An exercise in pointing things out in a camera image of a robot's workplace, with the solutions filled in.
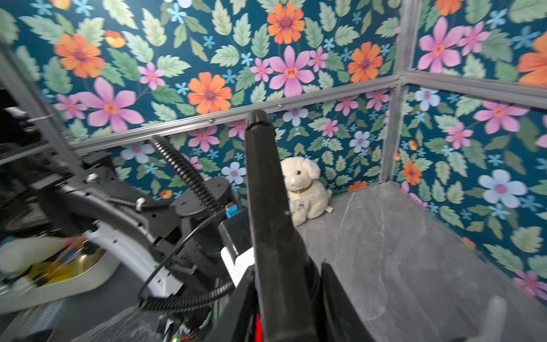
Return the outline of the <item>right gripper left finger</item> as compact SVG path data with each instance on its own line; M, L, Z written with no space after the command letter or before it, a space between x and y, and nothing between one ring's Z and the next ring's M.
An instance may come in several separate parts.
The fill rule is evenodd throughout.
M258 310L254 266L247 268L230 297L218 324L208 333L205 342L254 341L252 329Z

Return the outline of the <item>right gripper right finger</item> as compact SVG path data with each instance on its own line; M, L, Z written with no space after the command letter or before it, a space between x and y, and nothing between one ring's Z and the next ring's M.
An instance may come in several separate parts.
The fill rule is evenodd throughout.
M374 342L342 287L333 267L321 264L323 322L320 341Z

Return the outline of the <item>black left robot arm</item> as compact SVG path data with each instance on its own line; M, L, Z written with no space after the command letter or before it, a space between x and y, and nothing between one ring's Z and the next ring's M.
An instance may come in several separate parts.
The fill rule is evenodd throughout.
M1 181L24 187L44 219L60 235L16 239L1 248L4 282L16 294L63 277L88 244L113 255L144 282L148 296L140 307L150 312L193 312L233 292L221 258L221 237L229 210L236 208L224 178L204 180L164 138L153 146L186 182L177 199L155 200L118 179L109 158L84 160L88 173L78 179L34 157L1 166Z

